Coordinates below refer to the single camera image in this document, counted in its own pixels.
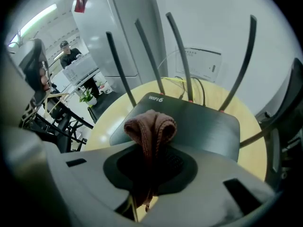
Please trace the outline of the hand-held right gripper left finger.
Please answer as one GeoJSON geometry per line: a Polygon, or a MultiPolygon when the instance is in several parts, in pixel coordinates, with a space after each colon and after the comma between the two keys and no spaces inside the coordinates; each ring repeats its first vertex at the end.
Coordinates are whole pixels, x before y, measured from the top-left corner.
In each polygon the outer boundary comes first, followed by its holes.
{"type": "Polygon", "coordinates": [[[60,193],[72,227],[141,227],[122,215],[131,204],[129,191],[115,187],[103,170],[109,157],[135,148],[135,144],[127,142],[60,155],[60,193]]]}

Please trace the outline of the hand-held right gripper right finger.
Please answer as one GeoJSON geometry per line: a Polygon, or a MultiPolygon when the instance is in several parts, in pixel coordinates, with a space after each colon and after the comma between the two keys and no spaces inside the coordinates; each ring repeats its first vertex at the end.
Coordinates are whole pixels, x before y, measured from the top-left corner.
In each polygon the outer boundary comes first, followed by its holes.
{"type": "Polygon", "coordinates": [[[224,182],[237,179],[261,203],[273,199],[275,193],[265,182],[222,155],[174,145],[191,156],[197,163],[194,180],[182,191],[160,196],[143,217],[148,227],[212,227],[244,225],[244,216],[224,186],[224,182]]]}

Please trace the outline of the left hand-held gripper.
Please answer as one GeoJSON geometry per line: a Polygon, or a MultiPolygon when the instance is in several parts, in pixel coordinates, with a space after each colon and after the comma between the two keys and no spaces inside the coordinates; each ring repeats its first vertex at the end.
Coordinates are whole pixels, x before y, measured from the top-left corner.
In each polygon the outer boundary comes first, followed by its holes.
{"type": "Polygon", "coordinates": [[[18,51],[18,67],[25,75],[25,81],[34,91],[34,95],[19,123],[19,127],[24,128],[35,117],[36,112],[51,92],[49,65],[46,58],[45,46],[41,39],[30,39],[20,47],[18,51]],[[49,80],[50,89],[48,91],[43,90],[39,73],[40,68],[44,68],[49,80]]]}

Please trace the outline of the black router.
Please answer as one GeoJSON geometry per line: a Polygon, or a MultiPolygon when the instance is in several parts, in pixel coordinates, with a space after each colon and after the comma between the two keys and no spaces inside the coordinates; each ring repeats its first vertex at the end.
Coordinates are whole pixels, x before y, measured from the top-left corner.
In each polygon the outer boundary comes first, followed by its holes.
{"type": "Polygon", "coordinates": [[[248,44],[241,70],[231,92],[218,110],[190,101],[149,92],[138,103],[134,103],[134,108],[127,115],[126,120],[130,120],[148,110],[164,113],[173,118],[177,124],[176,135],[173,137],[172,143],[207,150],[235,161],[238,160],[240,148],[271,132],[299,105],[303,98],[303,88],[301,88],[286,110],[280,116],[275,117],[269,126],[247,140],[240,141],[239,121],[234,116],[226,114],[224,110],[239,88],[248,68],[254,48],[256,31],[257,19],[251,15],[248,44]]]}

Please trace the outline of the brown cloth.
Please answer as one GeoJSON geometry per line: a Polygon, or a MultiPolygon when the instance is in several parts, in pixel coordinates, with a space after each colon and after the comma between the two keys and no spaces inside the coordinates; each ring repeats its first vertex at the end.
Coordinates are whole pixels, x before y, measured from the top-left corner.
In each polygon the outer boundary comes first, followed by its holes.
{"type": "Polygon", "coordinates": [[[136,194],[135,201],[137,207],[144,205],[145,211],[148,212],[156,195],[155,181],[159,175],[157,170],[162,156],[161,150],[176,135],[177,123],[164,113],[148,110],[127,120],[124,123],[124,131],[142,149],[147,180],[146,187],[136,194]]]}

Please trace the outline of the person's left hand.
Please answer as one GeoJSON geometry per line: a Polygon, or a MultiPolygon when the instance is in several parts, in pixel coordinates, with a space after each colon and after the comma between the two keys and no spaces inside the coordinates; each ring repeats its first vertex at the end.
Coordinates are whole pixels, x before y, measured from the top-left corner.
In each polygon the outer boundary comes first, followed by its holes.
{"type": "Polygon", "coordinates": [[[46,72],[45,72],[44,68],[40,68],[39,73],[40,73],[41,83],[43,85],[43,90],[48,91],[50,89],[50,83],[46,76],[46,72]]]}

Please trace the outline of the ceiling tube light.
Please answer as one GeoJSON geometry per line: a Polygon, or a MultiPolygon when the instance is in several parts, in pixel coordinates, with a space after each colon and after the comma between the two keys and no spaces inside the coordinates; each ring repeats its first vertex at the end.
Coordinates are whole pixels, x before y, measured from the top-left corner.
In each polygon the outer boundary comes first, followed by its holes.
{"type": "Polygon", "coordinates": [[[12,38],[12,40],[8,44],[8,47],[14,47],[14,44],[17,44],[21,40],[21,39],[19,39],[19,37],[21,38],[22,36],[24,36],[25,33],[31,27],[33,27],[38,21],[40,21],[42,18],[44,18],[46,15],[50,14],[51,12],[55,11],[56,9],[57,9],[57,5],[53,4],[49,7],[47,7],[46,9],[44,9],[43,11],[41,11],[40,13],[38,13],[37,15],[35,15],[20,30],[18,30],[16,35],[12,38]]]}

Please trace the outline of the round wooden side table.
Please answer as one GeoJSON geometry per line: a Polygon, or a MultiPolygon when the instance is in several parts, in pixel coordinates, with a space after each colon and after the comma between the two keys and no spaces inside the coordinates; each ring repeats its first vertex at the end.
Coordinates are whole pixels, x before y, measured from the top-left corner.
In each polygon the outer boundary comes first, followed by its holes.
{"type": "MultiPolygon", "coordinates": [[[[228,91],[208,81],[198,83],[192,80],[194,102],[219,109],[228,91]]],[[[133,109],[127,94],[119,97],[98,119],[88,138],[85,149],[96,150],[109,147],[110,136],[133,109]]],[[[258,121],[250,109],[237,97],[234,97],[225,113],[235,116],[240,123],[240,140],[245,140],[261,131],[258,121]]],[[[267,150],[263,138],[243,147],[239,152],[238,164],[250,173],[265,180],[267,171],[267,150]]]]}

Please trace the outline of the green potted plant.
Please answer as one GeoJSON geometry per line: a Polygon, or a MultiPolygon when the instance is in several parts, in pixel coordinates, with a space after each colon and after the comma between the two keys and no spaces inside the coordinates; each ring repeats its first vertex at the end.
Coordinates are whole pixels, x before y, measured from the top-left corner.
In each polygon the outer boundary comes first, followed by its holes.
{"type": "Polygon", "coordinates": [[[85,102],[89,107],[97,104],[97,99],[91,93],[91,88],[86,89],[80,96],[80,103],[85,102]]]}

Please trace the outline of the red paper decoration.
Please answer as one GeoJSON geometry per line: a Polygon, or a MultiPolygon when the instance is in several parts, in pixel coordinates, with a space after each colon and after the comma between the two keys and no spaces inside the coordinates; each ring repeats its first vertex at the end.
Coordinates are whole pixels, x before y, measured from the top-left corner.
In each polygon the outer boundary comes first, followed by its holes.
{"type": "Polygon", "coordinates": [[[76,0],[75,6],[74,6],[74,12],[84,13],[87,1],[88,0],[76,0]]]}

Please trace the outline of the silver refrigerator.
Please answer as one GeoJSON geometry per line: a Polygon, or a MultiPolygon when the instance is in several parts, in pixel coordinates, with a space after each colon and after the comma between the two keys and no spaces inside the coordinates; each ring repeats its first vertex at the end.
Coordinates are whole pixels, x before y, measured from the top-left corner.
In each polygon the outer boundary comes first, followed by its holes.
{"type": "Polygon", "coordinates": [[[93,61],[115,92],[123,94],[125,88],[108,44],[107,32],[112,34],[130,88],[156,79],[135,25],[137,20],[141,23],[160,75],[167,75],[167,67],[162,63],[166,51],[156,0],[82,1],[84,11],[73,10],[73,18],[93,61]]]}

